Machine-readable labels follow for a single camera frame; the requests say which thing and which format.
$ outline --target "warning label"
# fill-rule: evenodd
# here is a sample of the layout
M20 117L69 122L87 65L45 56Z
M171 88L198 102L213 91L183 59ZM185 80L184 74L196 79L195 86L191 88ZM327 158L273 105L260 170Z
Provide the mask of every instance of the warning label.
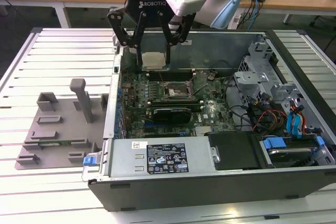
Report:
M149 174L189 172L184 144L147 145L147 172Z

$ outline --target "blue latch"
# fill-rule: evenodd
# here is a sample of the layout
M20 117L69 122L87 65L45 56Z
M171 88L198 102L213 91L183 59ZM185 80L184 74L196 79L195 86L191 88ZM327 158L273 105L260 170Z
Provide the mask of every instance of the blue latch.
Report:
M316 137L316 142L319 144L319 147L324 145L324 140L320 136Z
M286 148L286 144L282 137L268 137L264 141L265 148L272 149L272 148Z
M96 166L97 158L96 157L85 157L83 160L83 166Z

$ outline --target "white paper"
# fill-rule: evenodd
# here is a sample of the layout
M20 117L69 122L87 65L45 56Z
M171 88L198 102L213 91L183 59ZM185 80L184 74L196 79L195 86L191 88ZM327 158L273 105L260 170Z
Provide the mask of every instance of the white paper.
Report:
M147 141L132 142L132 149L146 149L147 144Z

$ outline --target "white label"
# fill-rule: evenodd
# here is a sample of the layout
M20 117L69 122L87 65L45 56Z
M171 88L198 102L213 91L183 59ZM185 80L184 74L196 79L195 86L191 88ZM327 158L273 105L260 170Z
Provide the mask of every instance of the white label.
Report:
M181 45L182 46L191 46L191 44L192 44L192 40L191 39L187 39L185 42L183 42Z
M146 149L147 148L147 141L142 142L132 142L132 149Z

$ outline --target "black plastic cover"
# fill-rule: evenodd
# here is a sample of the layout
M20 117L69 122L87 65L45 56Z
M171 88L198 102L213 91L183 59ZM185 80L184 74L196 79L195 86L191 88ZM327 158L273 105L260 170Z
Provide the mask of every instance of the black plastic cover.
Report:
M215 163L216 170L265 169L269 168L259 141L261 135L254 132L223 131L208 133L211 147L215 147L220 157Z

